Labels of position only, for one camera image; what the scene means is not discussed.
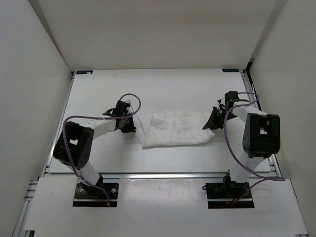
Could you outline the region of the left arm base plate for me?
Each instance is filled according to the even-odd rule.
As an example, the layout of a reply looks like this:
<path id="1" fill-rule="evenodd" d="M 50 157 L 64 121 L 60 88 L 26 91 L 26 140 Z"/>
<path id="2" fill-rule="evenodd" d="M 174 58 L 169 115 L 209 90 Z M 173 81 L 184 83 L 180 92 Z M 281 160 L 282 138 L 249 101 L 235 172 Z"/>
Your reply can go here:
<path id="1" fill-rule="evenodd" d="M 119 183 L 105 183 L 102 178 L 97 181 L 102 190 L 77 181 L 73 198 L 73 207 L 117 207 Z"/>

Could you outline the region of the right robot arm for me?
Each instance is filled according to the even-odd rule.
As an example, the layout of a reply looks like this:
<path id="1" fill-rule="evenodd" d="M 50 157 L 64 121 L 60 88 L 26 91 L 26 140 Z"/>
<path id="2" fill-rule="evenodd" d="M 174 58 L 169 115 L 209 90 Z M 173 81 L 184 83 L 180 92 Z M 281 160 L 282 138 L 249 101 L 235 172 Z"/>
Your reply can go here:
<path id="1" fill-rule="evenodd" d="M 223 129 L 227 147 L 237 163 L 229 169 L 222 184 L 222 193 L 227 197 L 234 197 L 248 183 L 250 175 L 262 180 L 283 181 L 280 177 L 264 177 L 255 172 L 256 167 L 265 159 L 277 154 L 280 150 L 280 117 L 268 114 L 253 106 L 250 102 L 241 99 L 241 92 L 229 91 L 224 98 L 218 100 L 212 113 L 203 127 L 203 130 Z M 238 158 L 229 143 L 227 122 L 239 118 L 245 123 L 242 148 Z"/>

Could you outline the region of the white skirt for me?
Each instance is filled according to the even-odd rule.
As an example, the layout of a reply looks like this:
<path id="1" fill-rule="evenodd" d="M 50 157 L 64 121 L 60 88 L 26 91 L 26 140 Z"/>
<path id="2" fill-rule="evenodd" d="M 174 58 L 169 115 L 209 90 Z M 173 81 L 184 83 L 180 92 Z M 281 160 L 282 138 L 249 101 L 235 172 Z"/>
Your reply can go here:
<path id="1" fill-rule="evenodd" d="M 203 130 L 207 113 L 164 111 L 139 116 L 135 136 L 142 148 L 192 146 L 209 142 L 215 134 Z"/>

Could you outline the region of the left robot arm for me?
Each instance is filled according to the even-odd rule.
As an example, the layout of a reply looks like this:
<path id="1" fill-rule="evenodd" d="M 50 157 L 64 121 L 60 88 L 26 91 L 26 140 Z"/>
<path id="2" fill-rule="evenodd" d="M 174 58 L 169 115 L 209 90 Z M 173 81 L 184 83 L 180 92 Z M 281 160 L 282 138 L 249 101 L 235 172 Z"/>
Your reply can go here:
<path id="1" fill-rule="evenodd" d="M 53 151 L 53 157 L 76 172 L 83 190 L 92 198 L 106 196 L 103 177 L 89 162 L 92 142 L 117 130 L 135 133 L 133 109 L 130 101 L 118 100 L 116 107 L 107 110 L 103 119 L 84 123 L 67 121 Z"/>

